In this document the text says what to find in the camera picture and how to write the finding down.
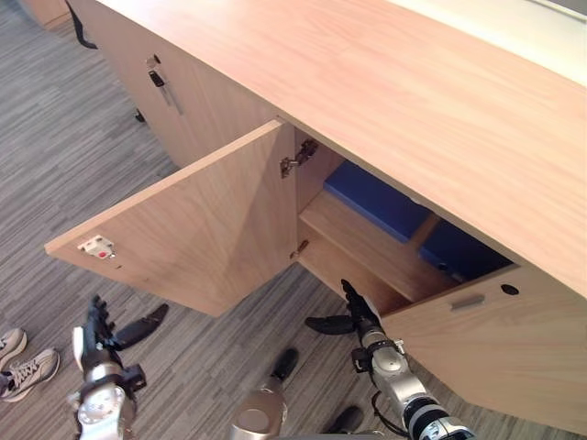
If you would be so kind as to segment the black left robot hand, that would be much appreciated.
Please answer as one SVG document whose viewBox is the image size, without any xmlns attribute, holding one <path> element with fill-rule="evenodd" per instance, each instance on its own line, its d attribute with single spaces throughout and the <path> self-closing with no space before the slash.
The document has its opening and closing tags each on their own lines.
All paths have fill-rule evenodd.
<svg viewBox="0 0 587 440">
<path fill-rule="evenodd" d="M 86 322 L 72 331 L 73 354 L 83 375 L 105 363 L 122 366 L 118 353 L 152 335 L 169 309 L 167 303 L 162 303 L 146 316 L 116 330 L 116 324 L 109 321 L 107 302 L 96 295 L 89 303 Z"/>
</svg>

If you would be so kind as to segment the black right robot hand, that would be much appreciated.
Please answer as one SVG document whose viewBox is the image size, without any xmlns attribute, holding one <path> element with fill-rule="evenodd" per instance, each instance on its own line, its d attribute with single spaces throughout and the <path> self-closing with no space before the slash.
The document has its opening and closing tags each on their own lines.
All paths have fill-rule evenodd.
<svg viewBox="0 0 587 440">
<path fill-rule="evenodd" d="M 305 325 L 323 335 L 340 336 L 356 333 L 359 339 L 370 330 L 381 329 L 377 310 L 370 306 L 367 299 L 360 295 L 348 280 L 341 279 L 340 283 L 345 292 L 349 314 L 307 317 Z"/>
</svg>

